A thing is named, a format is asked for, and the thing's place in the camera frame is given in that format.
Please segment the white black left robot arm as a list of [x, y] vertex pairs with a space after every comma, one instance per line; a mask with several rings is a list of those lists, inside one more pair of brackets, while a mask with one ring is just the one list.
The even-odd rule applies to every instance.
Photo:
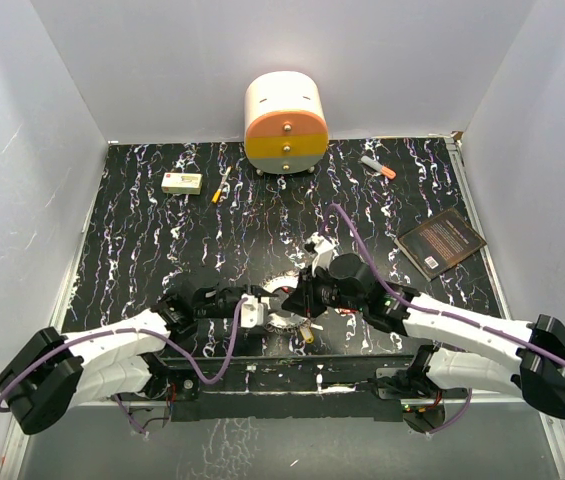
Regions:
[[[148, 358], [165, 348], [179, 353], [201, 383], [214, 385], [231, 364], [239, 329], [264, 324], [272, 295], [257, 285], [186, 282], [126, 320], [71, 334], [41, 329], [0, 373], [0, 413], [11, 414], [25, 434], [34, 435], [83, 403], [125, 393], [159, 398], [169, 376]], [[231, 321], [229, 343], [218, 372], [207, 376], [180, 343], [196, 332], [198, 321], [223, 318]]]

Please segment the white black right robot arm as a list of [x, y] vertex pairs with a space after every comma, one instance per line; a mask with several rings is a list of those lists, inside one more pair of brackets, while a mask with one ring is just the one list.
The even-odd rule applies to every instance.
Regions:
[[491, 391], [565, 420], [565, 326], [550, 316], [525, 322], [453, 307], [388, 282], [353, 253], [301, 270], [281, 307], [304, 318], [352, 310], [379, 331], [423, 340], [407, 369], [379, 380], [392, 394]]

